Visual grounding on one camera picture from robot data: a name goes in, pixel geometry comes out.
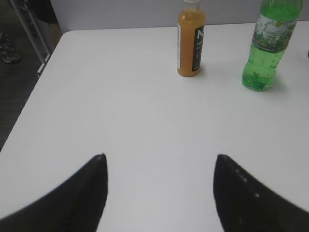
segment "plastic bottle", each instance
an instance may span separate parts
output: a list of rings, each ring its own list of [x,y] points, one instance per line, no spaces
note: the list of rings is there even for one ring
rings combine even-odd
[[[302,0],[264,0],[257,19],[242,83],[255,91],[270,88],[276,68],[301,13]]]
[[[192,77],[200,72],[205,14],[200,0],[183,0],[178,16],[177,72]]]

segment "shoe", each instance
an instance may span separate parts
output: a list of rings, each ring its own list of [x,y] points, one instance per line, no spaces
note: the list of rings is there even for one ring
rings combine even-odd
[[[16,63],[20,60],[20,55],[16,52],[15,47],[12,46],[7,34],[0,33],[0,53],[5,63]]]

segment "orange juice bottle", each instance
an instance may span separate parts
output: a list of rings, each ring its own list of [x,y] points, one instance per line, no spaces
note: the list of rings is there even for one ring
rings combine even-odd
[[[183,0],[177,33],[177,72],[181,76],[195,76],[200,71],[205,19],[200,0]]]

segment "gray wall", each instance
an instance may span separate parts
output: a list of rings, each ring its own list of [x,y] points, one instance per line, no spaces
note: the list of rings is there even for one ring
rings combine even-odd
[[[309,20],[309,0],[301,20]],[[181,0],[51,0],[64,32],[177,24]],[[262,0],[202,0],[206,24],[255,22]]]

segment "green soda bottle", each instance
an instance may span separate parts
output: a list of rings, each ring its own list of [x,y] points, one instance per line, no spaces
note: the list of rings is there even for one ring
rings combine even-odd
[[[271,87],[276,68],[290,41],[302,0],[264,0],[244,67],[242,84],[255,91]]]

